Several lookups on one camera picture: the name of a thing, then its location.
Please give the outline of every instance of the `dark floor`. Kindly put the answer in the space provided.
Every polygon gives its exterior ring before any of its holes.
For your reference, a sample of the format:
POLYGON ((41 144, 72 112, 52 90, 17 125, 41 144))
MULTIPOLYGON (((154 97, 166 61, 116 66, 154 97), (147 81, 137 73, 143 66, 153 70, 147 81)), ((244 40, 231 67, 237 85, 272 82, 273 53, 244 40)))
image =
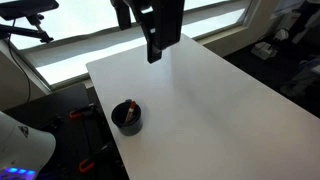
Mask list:
MULTIPOLYGON (((279 93, 281 85, 297 71, 300 61, 314 59, 320 54, 320 48, 301 44, 283 48, 276 57, 264 61, 251 54, 251 49, 252 46, 248 46, 224 58, 279 93)), ((320 118, 319 88, 309 86, 305 96, 288 99, 320 118)))

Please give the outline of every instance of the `black cup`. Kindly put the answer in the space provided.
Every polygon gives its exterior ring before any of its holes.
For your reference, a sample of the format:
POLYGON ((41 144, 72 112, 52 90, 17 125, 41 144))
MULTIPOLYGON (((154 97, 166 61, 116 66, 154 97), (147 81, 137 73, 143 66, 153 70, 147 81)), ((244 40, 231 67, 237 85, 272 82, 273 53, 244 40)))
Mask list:
POLYGON ((142 128, 142 121, 140 119, 141 109, 136 105, 133 111, 133 118, 128 124, 125 124, 125 120, 130 108, 130 101, 119 104, 115 107, 111 114, 111 119, 115 125, 118 126, 120 132, 125 136, 133 136, 137 134, 142 128))

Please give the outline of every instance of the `bright window light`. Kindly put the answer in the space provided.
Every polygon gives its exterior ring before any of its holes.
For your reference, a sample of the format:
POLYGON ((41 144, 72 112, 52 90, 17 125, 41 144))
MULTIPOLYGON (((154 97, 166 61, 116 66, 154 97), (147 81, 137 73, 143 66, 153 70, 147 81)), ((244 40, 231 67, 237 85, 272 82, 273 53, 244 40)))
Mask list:
MULTIPOLYGON (((214 30, 237 23, 244 11, 245 9, 240 9, 185 25, 182 28, 182 33, 186 34, 190 38, 193 38, 201 34, 212 32, 214 30)), ((87 73, 88 70, 85 65, 89 62, 133 49, 144 44, 146 44, 144 37, 137 38, 135 40, 117 44, 102 50, 92 51, 46 66, 37 67, 36 69, 47 80, 47 82, 52 85, 87 73)))
MULTIPOLYGON (((117 15, 110 0, 56 0, 59 8, 41 13, 45 19, 41 27, 48 32, 54 40, 61 40, 69 37, 91 34, 103 29, 118 26, 117 15)), ((203 7, 210 4, 229 0, 186 0, 185 10, 203 7)), ((0 18, 0 24, 12 25, 12 21, 5 21, 0 18)), ((36 29, 31 26, 26 18, 17 19, 16 26, 36 29)), ((40 40, 19 35, 14 35, 11 41, 18 49, 26 49, 41 45, 40 40)))

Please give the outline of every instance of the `white table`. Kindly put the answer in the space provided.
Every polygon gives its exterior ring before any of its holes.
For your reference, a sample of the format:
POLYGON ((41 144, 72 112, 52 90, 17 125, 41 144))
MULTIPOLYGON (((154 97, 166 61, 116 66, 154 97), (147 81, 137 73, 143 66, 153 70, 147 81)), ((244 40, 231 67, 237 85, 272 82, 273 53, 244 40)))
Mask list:
POLYGON ((182 36, 149 64, 142 46, 87 65, 131 180, 319 180, 320 120, 182 36), (144 126, 120 134, 132 98, 144 126))

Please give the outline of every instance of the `wall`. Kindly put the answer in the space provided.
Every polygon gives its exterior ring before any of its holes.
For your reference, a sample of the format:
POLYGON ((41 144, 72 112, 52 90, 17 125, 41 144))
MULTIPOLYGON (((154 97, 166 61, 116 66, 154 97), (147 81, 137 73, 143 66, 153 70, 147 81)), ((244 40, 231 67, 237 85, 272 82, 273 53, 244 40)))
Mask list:
MULTIPOLYGON (((30 71, 27 71, 27 73, 32 79, 31 99, 36 99, 49 93, 49 90, 30 71)), ((26 102, 28 97, 27 79, 23 72, 13 63, 9 56, 8 47, 4 42, 0 42, 0 84, 0 111, 26 102)))
POLYGON ((246 26, 215 34, 198 42, 220 56, 226 56, 256 42, 262 35, 275 30, 282 16, 273 17, 279 0, 254 0, 246 26))

